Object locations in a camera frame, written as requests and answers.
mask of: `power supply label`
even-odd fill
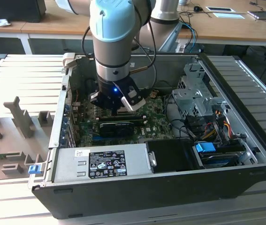
[[[89,153],[89,177],[91,179],[127,175],[123,150]]]

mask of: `circuit board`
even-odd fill
[[[134,127],[134,134],[126,138],[101,138],[99,135],[99,122],[97,118],[111,117],[110,110],[103,110],[91,104],[88,100],[82,102],[83,117],[80,124],[80,147],[119,145],[144,143],[152,139],[174,138],[172,129],[169,127],[163,114],[163,101],[161,97],[147,98],[146,104],[134,113],[121,112],[121,116],[145,115],[144,126]]]

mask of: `blue latch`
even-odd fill
[[[41,165],[30,165],[29,174],[41,174]]]
[[[213,143],[211,142],[200,142],[195,147],[198,152],[216,151]]]

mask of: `yellow wire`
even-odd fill
[[[230,132],[231,132],[230,125],[227,123],[224,123],[224,125],[228,128],[228,134],[230,134]]]
[[[211,135],[213,135],[215,133],[215,129],[213,131],[211,131],[210,133],[208,133],[205,137],[203,137],[203,140],[210,137]]]

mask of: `wooden desk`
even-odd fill
[[[21,33],[25,22],[11,22],[10,26],[0,27],[0,33]]]
[[[80,35],[82,38],[89,26],[89,17],[69,13],[59,8],[54,0],[45,0],[45,3],[44,19],[40,23],[26,23],[21,29],[22,33]]]
[[[192,27],[198,32],[198,42],[213,44],[238,44],[238,45],[266,45],[266,21],[255,21],[255,18],[247,11],[260,11],[260,8],[249,4],[249,0],[193,0],[199,3],[205,12],[209,12],[211,18],[205,13],[193,13],[190,21]],[[258,1],[258,4],[266,10],[266,1]],[[179,7],[181,11],[193,12],[195,5],[188,4]],[[227,7],[241,13],[245,19],[217,18],[210,13],[206,6]],[[184,21],[188,17],[182,14]],[[182,31],[179,38],[185,38]]]
[[[45,0],[46,15],[40,23],[12,22],[12,26],[0,28],[0,37],[19,38],[26,54],[32,54],[29,39],[76,39],[80,40],[89,25],[89,18],[75,15],[60,9],[54,0]],[[236,13],[259,11],[257,6],[249,4],[250,0],[192,0],[199,3],[205,12],[205,6],[230,7]],[[266,9],[266,1],[258,3]],[[193,12],[194,5],[178,7],[178,10]],[[190,18],[192,27],[198,32],[198,43],[202,44],[230,44],[230,45],[266,45],[266,21],[255,21],[251,15],[242,15],[245,19],[217,18],[213,14],[193,13]],[[190,31],[182,29],[179,42],[186,43],[190,38]]]

